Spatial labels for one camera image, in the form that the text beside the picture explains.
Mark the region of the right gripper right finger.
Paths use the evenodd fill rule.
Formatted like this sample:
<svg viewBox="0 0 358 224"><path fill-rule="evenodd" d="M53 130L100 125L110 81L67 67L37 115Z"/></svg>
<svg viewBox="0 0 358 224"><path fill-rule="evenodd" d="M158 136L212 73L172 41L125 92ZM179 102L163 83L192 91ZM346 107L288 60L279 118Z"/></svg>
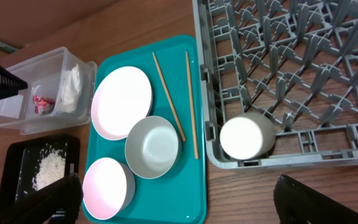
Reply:
<svg viewBox="0 0 358 224"><path fill-rule="evenodd" d="M357 212L288 175L277 179L273 201L281 224L358 224Z"/></svg>

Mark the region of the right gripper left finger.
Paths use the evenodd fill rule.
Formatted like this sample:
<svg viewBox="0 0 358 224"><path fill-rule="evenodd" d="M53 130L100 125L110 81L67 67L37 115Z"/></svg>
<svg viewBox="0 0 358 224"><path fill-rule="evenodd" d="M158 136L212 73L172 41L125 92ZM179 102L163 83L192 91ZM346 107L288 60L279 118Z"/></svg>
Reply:
<svg viewBox="0 0 358 224"><path fill-rule="evenodd" d="M0 211L0 224L43 223L60 209L65 217L50 223L75 223L83 200L78 174L71 173L32 194L26 200Z"/></svg>

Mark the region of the white rice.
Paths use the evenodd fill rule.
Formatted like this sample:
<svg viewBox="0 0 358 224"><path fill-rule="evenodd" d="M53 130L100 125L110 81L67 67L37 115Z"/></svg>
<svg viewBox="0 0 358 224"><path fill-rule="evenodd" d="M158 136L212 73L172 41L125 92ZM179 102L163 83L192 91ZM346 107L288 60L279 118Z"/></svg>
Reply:
<svg viewBox="0 0 358 224"><path fill-rule="evenodd" d="M66 155L66 150L52 146L24 149L15 202L64 177Z"/></svg>

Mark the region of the red sauce packet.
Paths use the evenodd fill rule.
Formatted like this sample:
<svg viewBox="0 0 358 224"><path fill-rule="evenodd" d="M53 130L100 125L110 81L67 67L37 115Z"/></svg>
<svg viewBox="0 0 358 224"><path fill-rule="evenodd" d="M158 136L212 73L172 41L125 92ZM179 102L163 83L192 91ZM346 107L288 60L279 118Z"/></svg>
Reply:
<svg viewBox="0 0 358 224"><path fill-rule="evenodd" d="M55 100L40 95L34 95L32 101L35 106L35 114L49 114L55 106Z"/></svg>

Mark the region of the small white cup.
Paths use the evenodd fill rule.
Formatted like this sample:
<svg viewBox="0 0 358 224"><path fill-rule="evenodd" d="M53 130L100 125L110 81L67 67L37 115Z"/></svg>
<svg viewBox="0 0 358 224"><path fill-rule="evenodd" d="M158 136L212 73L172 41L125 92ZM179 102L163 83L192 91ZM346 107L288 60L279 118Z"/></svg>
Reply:
<svg viewBox="0 0 358 224"><path fill-rule="evenodd" d="M223 151L237 160L267 153L275 144L271 120L257 112L247 112L227 121L219 134Z"/></svg>

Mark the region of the white napkin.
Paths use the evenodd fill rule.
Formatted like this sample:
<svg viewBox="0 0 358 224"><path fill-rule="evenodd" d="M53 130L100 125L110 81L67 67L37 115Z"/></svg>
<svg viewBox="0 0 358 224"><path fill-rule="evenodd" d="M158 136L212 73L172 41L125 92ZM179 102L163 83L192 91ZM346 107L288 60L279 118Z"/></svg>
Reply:
<svg viewBox="0 0 358 224"><path fill-rule="evenodd" d="M62 85L62 95L60 97L60 111L73 113L76 108L82 92L83 79L80 75L79 65L76 64L71 70L63 73L65 84Z"/></svg>

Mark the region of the grey bowl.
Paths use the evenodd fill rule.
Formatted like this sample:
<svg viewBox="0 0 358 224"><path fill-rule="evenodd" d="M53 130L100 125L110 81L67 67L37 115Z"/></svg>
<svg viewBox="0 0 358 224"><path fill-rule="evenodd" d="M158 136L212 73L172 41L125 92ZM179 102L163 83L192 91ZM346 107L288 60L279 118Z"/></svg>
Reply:
<svg viewBox="0 0 358 224"><path fill-rule="evenodd" d="M157 179L178 163L182 152L179 135L163 117L148 116L130 130L125 144L127 165L143 179Z"/></svg>

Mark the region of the large white plate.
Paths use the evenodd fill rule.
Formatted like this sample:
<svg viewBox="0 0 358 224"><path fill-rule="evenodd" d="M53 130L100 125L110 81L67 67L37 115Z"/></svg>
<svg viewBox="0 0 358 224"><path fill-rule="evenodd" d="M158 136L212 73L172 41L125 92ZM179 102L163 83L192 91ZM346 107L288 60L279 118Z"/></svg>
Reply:
<svg viewBox="0 0 358 224"><path fill-rule="evenodd" d="M152 100L150 81L141 69L117 68L96 89L91 105L93 127L107 140L124 139L149 114Z"/></svg>

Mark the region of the wooden chopstick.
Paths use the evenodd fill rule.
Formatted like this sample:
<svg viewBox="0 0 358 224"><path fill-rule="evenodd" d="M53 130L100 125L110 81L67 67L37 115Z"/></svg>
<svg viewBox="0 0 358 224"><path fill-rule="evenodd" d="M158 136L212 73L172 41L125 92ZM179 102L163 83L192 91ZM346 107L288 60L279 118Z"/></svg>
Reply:
<svg viewBox="0 0 358 224"><path fill-rule="evenodd" d="M157 68L158 75L159 75L159 77L160 77L160 81L161 81L161 83L162 83L162 86L163 86L165 95L166 95L167 100L168 100L168 103L169 103L169 105L170 105L170 109L171 109L171 111L172 111L172 113L173 113L175 122L176 122L176 124L177 124L177 126L178 126L178 130L179 130L181 139L182 139L182 141L186 141L185 133L184 133L184 131L183 131L181 122L180 122L180 120L179 120L179 118L178 118L177 111L176 111L176 109L175 109L175 106L174 106L174 104L173 104L172 98L171 98L171 96L170 96L170 92L169 92L169 90L168 90L168 88L167 88L167 84L165 83L165 79L164 79L162 70L161 70L161 68L160 68L160 64L159 64L159 62L158 62L158 60L157 60L157 57L156 57L156 55L155 55L155 52L152 52L152 56L153 56L153 58L154 58L155 66L156 66L156 68Z"/></svg>
<svg viewBox="0 0 358 224"><path fill-rule="evenodd" d="M186 57L186 74L187 74L187 81L188 81L188 96L189 96L189 103L190 103L191 129L192 129L192 137L193 137L194 155L195 155L195 159L199 159L195 108L194 108L194 101L193 101L193 88L192 88L192 81L191 81L191 69L190 69L190 60L189 60L188 51L185 52L185 57Z"/></svg>

